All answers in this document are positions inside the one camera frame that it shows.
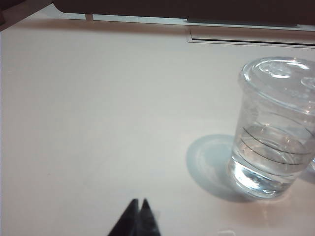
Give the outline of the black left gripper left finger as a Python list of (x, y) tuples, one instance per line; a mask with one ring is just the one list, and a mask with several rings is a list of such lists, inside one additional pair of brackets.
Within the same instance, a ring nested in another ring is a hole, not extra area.
[(108, 236), (134, 236), (138, 212), (138, 199), (132, 199)]

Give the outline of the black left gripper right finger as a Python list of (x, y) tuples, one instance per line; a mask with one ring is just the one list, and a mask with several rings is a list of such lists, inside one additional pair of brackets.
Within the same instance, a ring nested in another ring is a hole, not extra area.
[(161, 233), (147, 199), (143, 200), (139, 212), (139, 235), (160, 236)]

